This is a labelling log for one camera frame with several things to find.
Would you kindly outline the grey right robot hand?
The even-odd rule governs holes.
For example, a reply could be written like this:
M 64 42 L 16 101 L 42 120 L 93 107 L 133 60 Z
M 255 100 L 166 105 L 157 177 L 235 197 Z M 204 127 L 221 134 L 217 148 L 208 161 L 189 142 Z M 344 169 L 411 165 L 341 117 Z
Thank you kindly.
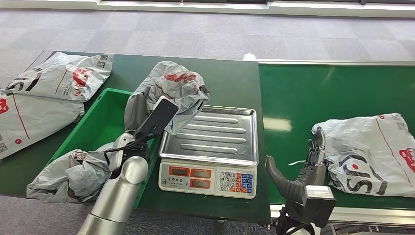
M 303 195 L 307 185 L 322 185 L 325 178 L 326 166 L 325 134 L 321 127 L 317 127 L 313 138 L 308 140 L 309 151 L 306 162 L 295 180 L 289 180 L 277 169 L 272 156 L 266 156 L 266 170 L 286 204 L 303 204 Z

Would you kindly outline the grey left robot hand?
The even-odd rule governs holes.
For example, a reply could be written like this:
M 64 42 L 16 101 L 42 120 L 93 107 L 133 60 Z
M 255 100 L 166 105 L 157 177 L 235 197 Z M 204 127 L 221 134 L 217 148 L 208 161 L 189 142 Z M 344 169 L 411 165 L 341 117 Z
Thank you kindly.
M 146 98 L 133 95 L 127 102 L 124 112 L 124 128 L 132 132 L 134 140 L 127 144 L 128 149 L 145 147 L 149 140 L 161 135 L 178 111 L 178 106 L 161 96 L 151 113 L 147 113 Z

